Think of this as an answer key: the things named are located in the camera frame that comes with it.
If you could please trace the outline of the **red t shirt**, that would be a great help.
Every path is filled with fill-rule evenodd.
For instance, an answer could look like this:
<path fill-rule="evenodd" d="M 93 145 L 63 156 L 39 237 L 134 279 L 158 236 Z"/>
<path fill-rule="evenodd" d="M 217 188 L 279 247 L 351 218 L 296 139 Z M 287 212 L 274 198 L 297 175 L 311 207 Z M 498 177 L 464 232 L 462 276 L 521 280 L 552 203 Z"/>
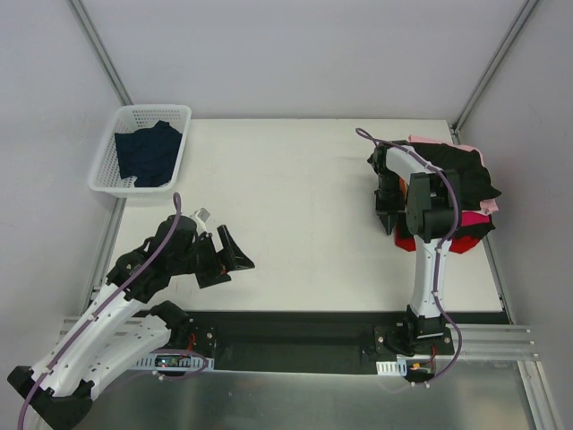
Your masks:
<path fill-rule="evenodd" d="M 449 250 L 455 254 L 464 254 L 476 247 L 480 242 L 480 239 L 471 236 L 455 237 Z M 407 252 L 415 251 L 415 238 L 413 236 L 404 236 L 396 232 L 394 234 L 394 243 L 397 247 Z"/>

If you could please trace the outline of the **magenta t shirt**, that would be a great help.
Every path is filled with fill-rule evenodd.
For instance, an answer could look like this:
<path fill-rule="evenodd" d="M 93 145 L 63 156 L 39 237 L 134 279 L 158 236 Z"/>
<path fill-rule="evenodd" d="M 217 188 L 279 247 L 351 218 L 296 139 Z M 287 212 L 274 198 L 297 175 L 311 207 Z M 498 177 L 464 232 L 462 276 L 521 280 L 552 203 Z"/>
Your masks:
<path fill-rule="evenodd" d="M 490 216 L 480 211 L 463 211 L 461 218 L 462 227 L 470 227 L 479 224 L 488 224 Z"/>

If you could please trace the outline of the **white plastic laundry basket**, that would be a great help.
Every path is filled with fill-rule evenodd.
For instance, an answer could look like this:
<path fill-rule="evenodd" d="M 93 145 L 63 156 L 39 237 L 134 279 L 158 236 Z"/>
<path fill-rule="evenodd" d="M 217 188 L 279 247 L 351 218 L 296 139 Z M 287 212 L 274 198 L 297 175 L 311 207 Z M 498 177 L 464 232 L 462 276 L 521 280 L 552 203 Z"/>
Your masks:
<path fill-rule="evenodd" d="M 191 128 L 192 110 L 186 105 L 177 104 L 138 104 L 120 107 L 108 123 L 98 146 L 89 174 L 89 187 L 92 191 L 111 194 L 116 198 L 139 197 L 163 194 L 175 187 L 184 148 Z M 133 133 L 151 128 L 157 121 L 169 123 L 182 135 L 175 158 L 174 170 L 168 181 L 157 187 L 136 187 L 135 177 L 122 179 L 115 145 L 116 133 Z"/>

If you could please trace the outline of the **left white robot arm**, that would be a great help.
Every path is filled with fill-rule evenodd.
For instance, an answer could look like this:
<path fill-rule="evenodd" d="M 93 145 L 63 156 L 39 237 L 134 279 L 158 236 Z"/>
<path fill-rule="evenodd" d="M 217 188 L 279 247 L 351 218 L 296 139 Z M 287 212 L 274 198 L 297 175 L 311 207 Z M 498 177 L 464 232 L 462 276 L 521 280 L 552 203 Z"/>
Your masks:
<path fill-rule="evenodd" d="M 233 271 L 254 262 L 236 244 L 226 226 L 217 228 L 217 250 L 204 220 L 207 213 L 171 215 L 154 236 L 121 255 L 91 305 L 53 349 L 33 366 L 17 366 L 7 381 L 23 397 L 18 418 L 28 409 L 52 429 L 73 429 L 102 392 L 138 359 L 156 349 L 191 357 L 198 331 L 183 309 L 166 300 L 120 340 L 115 333 L 173 277 L 193 275 L 200 288 L 229 282 Z"/>

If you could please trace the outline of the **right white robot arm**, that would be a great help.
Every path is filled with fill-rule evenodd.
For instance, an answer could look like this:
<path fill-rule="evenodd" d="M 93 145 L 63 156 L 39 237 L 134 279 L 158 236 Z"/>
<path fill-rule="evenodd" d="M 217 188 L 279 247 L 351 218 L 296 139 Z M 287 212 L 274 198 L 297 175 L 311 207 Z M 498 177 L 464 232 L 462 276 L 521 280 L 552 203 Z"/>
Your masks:
<path fill-rule="evenodd" d="M 460 180 L 410 145 L 374 142 L 368 163 L 378 177 L 375 210 L 387 234 L 406 220 L 415 240 L 415 284 L 404 321 L 384 336 L 384 346 L 401 355 L 421 354 L 448 335 L 443 305 L 445 265 L 461 225 Z"/>

